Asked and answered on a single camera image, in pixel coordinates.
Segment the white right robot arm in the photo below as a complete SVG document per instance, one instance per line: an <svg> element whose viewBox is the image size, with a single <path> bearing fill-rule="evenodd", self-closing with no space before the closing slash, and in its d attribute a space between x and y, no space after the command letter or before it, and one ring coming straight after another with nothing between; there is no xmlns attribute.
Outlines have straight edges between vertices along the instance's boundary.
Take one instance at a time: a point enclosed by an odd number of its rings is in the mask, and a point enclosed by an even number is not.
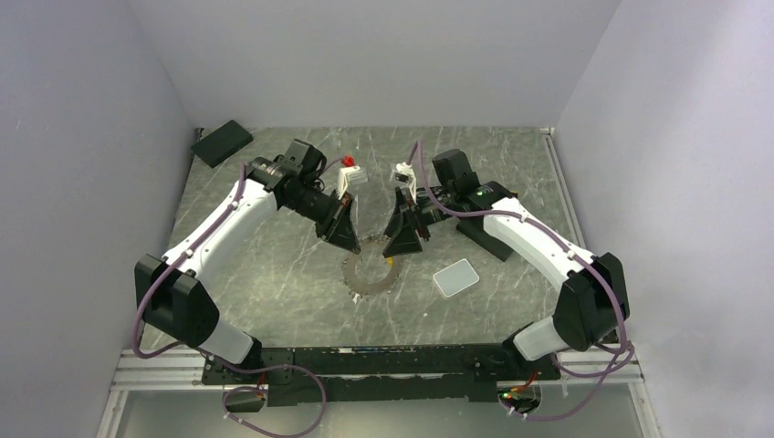
<svg viewBox="0 0 774 438"><path fill-rule="evenodd" d="M539 359L565 349L585 351L630 315L621 261L595 255L541 222L499 182L480 182L466 154L452 149L432 160L438 185L419 186L412 162L394 165L395 206L384 233L384 257L421 252L429 227L449 218L457 230L496 258L518 254L558 291L553 313L519 329L505 345L508 375L524 379Z"/></svg>

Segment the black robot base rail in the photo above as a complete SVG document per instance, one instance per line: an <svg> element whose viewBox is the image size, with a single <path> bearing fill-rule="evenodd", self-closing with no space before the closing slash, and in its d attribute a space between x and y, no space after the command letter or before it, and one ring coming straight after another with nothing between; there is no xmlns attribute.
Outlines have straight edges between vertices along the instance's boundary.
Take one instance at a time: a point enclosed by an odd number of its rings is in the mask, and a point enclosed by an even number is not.
<svg viewBox="0 0 774 438"><path fill-rule="evenodd" d="M317 402L318 377L331 402L466 399L492 402L526 381L556 381L550 357L528 361L500 343L428 346L265 347L265 370L247 375L206 360L205 386L263 382L271 407Z"/></svg>

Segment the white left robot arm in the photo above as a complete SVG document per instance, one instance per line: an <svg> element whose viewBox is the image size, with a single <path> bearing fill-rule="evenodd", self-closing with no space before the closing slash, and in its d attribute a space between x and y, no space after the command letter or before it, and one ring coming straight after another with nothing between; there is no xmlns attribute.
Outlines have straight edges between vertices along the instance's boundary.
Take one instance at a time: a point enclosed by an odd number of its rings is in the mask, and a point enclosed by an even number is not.
<svg viewBox="0 0 774 438"><path fill-rule="evenodd" d="M140 326L149 325L173 338L176 345L198 349L226 363L241 383L254 381L264 366L262 343L227 322L209 294L223 262L247 236L286 208L315 225L316 237L358 254L361 250L351 220L354 198L348 189L367 179L352 161L339 169L337 186L323 192L319 178L327 165L322 151L293 140L275 159L256 157L243 163L224 200L179 244L162 256L144 255L134 267L137 310L131 348L150 359L166 351L141 350Z"/></svg>

